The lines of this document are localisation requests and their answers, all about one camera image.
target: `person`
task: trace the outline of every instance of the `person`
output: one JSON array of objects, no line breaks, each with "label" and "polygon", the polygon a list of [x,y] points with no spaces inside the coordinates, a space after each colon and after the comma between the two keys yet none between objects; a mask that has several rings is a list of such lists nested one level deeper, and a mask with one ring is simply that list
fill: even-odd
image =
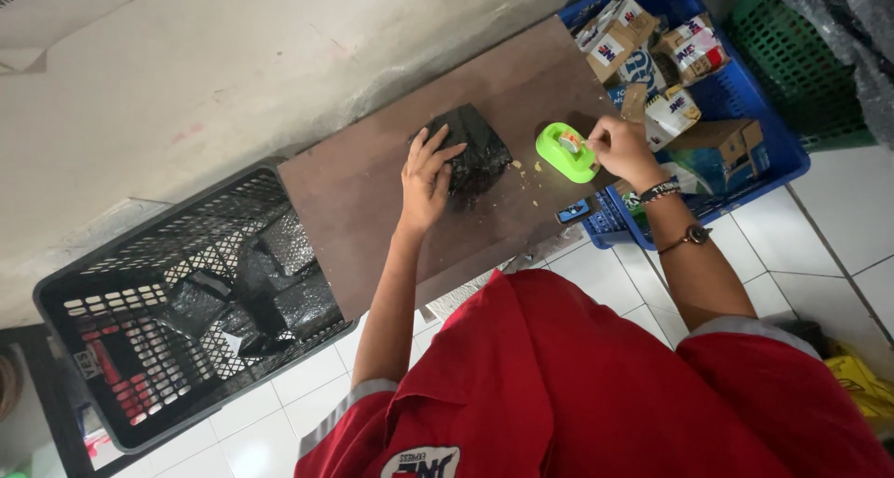
[{"label": "person", "polygon": [[816,352],[756,319],[643,126],[617,118],[587,146],[641,197],[688,337],[670,350],[550,270],[496,271],[408,371],[419,248],[463,151],[439,150],[447,131],[410,145],[351,393],[301,440],[296,477],[894,476]]}]

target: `red shirt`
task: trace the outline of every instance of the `red shirt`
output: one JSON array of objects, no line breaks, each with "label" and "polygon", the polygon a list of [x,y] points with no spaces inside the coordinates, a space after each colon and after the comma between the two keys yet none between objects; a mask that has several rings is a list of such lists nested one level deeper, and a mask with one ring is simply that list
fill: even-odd
[{"label": "red shirt", "polygon": [[800,339],[724,317],[674,352],[534,269],[496,272],[399,385],[358,385],[301,440],[295,468],[599,475],[894,476],[894,462]]}]

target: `hand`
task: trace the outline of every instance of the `hand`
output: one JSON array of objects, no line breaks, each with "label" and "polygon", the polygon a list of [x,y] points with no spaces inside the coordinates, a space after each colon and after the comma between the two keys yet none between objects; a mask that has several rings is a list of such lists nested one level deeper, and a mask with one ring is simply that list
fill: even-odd
[{"label": "hand", "polygon": [[599,119],[587,148],[609,173],[626,179],[638,194],[670,179],[645,141],[645,126],[605,116]]},{"label": "hand", "polygon": [[398,230],[422,236],[441,217],[451,176],[451,165],[446,162],[466,149],[461,143],[436,152],[449,132],[445,125],[426,142],[428,129],[423,128],[410,144],[407,163],[400,173],[403,212]]}]

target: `black plastic crate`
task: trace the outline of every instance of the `black plastic crate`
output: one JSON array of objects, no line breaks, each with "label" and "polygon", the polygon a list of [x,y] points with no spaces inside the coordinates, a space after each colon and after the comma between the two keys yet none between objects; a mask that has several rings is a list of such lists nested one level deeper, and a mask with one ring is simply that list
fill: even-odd
[{"label": "black plastic crate", "polygon": [[[225,179],[34,289],[34,303],[83,374],[122,451],[137,453],[172,438],[357,326],[341,320],[276,357],[247,360],[232,353],[216,327],[194,340],[151,316],[171,285],[196,269],[234,279],[240,245],[291,208],[278,163],[262,161]],[[88,357],[87,344],[98,337],[122,370],[113,385]]]}]

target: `wooden table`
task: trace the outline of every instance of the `wooden table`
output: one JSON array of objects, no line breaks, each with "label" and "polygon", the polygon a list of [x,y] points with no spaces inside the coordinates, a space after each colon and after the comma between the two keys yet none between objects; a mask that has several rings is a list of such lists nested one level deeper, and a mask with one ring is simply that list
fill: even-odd
[{"label": "wooden table", "polygon": [[536,152],[561,121],[586,135],[617,115],[562,21],[553,16],[298,154],[280,176],[346,320],[368,310],[402,206],[408,138],[471,102],[506,143],[509,166],[470,210],[448,210],[419,260],[417,305],[428,303],[563,230],[553,215],[617,178],[572,183]]}]

